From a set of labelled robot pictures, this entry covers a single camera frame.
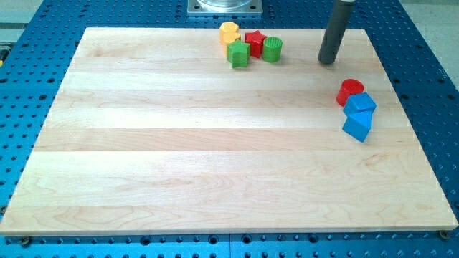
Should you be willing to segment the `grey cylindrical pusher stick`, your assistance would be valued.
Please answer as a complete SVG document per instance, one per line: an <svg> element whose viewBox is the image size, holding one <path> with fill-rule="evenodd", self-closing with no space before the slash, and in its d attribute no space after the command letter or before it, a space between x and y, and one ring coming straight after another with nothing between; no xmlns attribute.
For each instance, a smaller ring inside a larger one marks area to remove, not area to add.
<svg viewBox="0 0 459 258"><path fill-rule="evenodd" d="M355 0L334 1L318 53L318 61L320 63L330 65L335 62L355 3Z"/></svg>

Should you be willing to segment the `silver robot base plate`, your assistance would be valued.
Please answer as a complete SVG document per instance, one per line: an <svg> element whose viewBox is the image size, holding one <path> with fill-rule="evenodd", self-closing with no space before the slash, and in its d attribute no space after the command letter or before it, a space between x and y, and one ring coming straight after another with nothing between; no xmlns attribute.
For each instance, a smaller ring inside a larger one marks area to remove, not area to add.
<svg viewBox="0 0 459 258"><path fill-rule="evenodd" d="M188 14L261 14L262 0L188 0Z"/></svg>

